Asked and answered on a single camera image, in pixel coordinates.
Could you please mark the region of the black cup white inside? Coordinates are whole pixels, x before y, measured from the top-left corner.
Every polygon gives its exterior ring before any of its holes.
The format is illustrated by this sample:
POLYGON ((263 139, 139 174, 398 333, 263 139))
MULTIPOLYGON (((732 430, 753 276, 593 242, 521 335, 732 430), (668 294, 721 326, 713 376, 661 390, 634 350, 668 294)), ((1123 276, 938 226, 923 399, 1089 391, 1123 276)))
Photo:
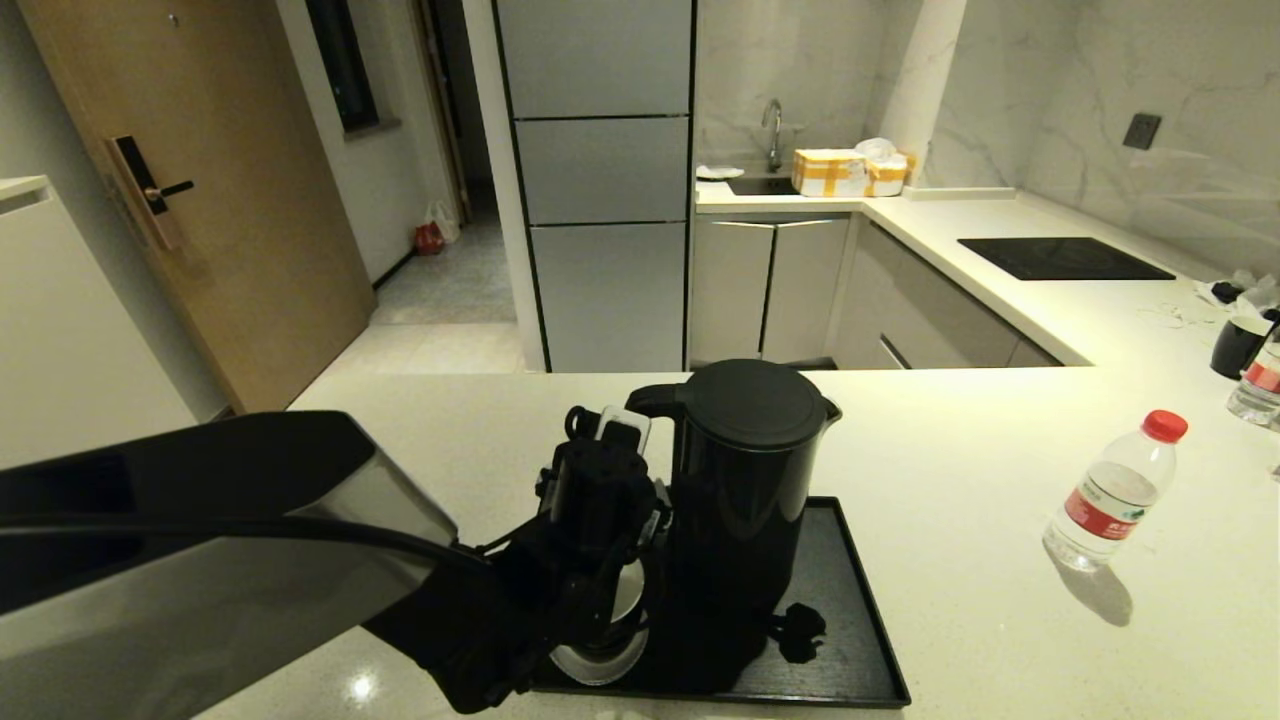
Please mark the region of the black cup white inside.
POLYGON ((1239 380, 1270 334, 1274 323, 1258 315, 1233 315, 1225 320, 1215 341, 1210 369, 1230 380, 1239 380))
POLYGON ((635 560, 621 569, 614 588, 611 623, 598 639, 598 648, 621 647, 639 632, 644 618, 645 584, 646 571, 641 560, 635 560))

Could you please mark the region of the black electric kettle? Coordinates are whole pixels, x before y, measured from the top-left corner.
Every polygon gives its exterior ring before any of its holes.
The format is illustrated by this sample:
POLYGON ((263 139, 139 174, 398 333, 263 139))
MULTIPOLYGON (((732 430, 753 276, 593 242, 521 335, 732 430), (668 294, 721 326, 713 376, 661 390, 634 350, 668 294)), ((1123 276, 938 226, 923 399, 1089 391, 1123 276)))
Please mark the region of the black electric kettle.
POLYGON ((796 369, 760 359, 635 389, 625 406, 675 424, 677 585, 705 606, 769 612, 790 585, 820 439, 841 409, 796 369))

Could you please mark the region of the clear plastic water bottle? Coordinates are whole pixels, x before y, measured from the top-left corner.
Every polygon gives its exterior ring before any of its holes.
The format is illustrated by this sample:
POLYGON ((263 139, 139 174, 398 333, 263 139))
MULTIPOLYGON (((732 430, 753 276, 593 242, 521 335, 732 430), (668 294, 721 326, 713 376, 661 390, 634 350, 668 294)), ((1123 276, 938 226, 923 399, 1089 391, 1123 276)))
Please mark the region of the clear plastic water bottle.
POLYGON ((1280 322, 1265 336, 1258 351, 1242 372, 1225 409, 1257 427, 1280 421, 1280 322))
POLYGON ((1106 445, 1044 529, 1055 562, 1079 573, 1107 566, 1172 487, 1188 430, 1185 418, 1156 409, 1106 445))

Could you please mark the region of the white saucer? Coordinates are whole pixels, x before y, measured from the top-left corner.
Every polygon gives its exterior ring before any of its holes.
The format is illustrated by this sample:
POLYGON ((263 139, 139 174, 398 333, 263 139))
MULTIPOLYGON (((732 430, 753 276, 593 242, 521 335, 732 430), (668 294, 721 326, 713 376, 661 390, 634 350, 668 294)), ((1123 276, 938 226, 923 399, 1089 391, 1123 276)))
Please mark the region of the white saucer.
POLYGON ((562 644, 550 652, 550 661, 580 685, 608 685, 630 673, 643 656, 650 632, 631 632, 618 642, 590 648, 562 644))

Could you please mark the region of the grey cabinet door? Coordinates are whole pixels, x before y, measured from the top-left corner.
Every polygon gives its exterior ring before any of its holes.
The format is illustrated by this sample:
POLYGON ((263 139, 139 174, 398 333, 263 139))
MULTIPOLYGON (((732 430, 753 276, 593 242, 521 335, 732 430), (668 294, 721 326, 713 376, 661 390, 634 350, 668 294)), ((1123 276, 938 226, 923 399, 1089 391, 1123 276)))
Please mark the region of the grey cabinet door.
POLYGON ((758 357, 774 227, 699 222, 692 237, 690 364, 758 357))
POLYGON ((845 217, 774 228, 762 336, 764 360, 809 364, 827 356, 826 337, 847 232, 845 217))

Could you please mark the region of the black rectangular tray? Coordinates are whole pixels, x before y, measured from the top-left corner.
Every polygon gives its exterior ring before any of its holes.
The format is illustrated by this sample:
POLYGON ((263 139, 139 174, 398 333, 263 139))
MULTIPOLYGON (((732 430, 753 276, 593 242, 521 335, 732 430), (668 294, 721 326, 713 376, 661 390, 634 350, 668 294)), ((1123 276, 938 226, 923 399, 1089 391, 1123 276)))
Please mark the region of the black rectangular tray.
POLYGON ((536 693, 595 694, 740 705, 897 710, 910 705, 867 574, 840 502, 806 501, 792 579, 771 611, 730 611, 671 584, 635 667, 608 685, 580 685, 554 664, 536 671, 536 693), (826 619, 817 657, 788 664, 767 619, 791 603, 826 619))

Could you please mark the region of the tall grey refrigerator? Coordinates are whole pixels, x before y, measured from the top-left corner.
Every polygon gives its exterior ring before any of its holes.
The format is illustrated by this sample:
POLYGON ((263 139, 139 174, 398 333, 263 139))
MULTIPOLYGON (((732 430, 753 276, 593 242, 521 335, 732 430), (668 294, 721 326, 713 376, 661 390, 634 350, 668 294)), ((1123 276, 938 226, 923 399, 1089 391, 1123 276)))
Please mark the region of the tall grey refrigerator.
POLYGON ((492 0, 544 357, 685 364, 696 0, 492 0))

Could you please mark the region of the grey drawer cabinet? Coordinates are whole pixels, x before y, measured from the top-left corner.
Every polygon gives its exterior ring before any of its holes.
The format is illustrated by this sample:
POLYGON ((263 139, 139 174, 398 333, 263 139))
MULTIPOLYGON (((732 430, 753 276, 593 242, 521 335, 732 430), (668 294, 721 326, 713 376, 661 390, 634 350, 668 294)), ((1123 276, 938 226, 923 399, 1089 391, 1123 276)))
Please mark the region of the grey drawer cabinet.
POLYGON ((835 323, 840 370, 1060 366, 872 222, 863 222, 835 323))

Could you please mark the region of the small cardboard box yellow tape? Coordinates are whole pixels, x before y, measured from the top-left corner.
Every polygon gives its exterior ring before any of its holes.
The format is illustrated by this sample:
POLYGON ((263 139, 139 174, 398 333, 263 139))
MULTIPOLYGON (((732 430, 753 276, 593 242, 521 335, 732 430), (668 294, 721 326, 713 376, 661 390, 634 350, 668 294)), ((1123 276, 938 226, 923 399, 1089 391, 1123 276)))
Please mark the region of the small cardboard box yellow tape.
POLYGON ((915 169, 911 154, 893 152, 882 158, 865 158, 867 184, 864 197, 899 196, 915 169))

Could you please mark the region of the black induction cooktop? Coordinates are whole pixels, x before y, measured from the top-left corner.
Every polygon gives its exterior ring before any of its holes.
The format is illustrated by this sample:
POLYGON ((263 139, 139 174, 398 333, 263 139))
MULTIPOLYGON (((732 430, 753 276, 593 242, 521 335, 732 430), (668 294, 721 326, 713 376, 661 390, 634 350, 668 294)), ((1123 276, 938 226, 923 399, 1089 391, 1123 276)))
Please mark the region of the black induction cooktop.
POLYGON ((1091 237, 960 238, 1019 281, 1172 281, 1175 275, 1091 237))

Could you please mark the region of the wooden door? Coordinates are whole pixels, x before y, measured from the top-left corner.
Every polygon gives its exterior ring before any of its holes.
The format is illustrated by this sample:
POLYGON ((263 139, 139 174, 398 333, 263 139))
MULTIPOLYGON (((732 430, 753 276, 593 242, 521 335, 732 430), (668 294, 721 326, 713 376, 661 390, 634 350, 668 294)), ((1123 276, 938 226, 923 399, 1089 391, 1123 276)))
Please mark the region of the wooden door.
POLYGON ((275 0, 15 0, 96 170, 238 414, 289 406, 372 287, 275 0), (132 135, 187 243, 150 242, 104 140, 132 135))

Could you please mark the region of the dark window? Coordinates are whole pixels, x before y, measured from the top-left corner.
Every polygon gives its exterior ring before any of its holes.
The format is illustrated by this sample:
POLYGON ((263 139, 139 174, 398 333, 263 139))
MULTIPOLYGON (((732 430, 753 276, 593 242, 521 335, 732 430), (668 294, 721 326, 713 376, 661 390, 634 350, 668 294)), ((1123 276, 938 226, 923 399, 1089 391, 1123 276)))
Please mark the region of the dark window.
POLYGON ((305 4, 344 132, 378 126, 380 117, 348 0, 305 0, 305 4))

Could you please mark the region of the white cabinet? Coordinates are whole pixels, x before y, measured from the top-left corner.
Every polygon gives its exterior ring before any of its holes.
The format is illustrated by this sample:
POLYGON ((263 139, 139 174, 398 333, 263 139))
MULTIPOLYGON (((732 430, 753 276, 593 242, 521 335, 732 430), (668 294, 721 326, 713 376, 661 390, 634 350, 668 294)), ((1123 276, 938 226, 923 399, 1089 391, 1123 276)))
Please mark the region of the white cabinet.
POLYGON ((196 421, 51 181, 0 179, 0 469, 196 421))

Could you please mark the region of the crumpled white tissue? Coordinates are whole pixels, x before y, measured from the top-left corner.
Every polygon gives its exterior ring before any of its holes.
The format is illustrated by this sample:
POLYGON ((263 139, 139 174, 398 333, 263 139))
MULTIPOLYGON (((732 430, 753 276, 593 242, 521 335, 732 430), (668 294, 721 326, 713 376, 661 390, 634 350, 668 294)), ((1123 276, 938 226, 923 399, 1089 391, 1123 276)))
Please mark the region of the crumpled white tissue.
POLYGON ((1280 313, 1280 275, 1272 273, 1254 275, 1252 272, 1236 270, 1230 277, 1217 281, 1193 281, 1192 287, 1199 300, 1229 314, 1265 316, 1271 310, 1280 313), (1244 292, 1234 304, 1222 305, 1210 293, 1210 286, 1219 281, 1239 284, 1244 292))

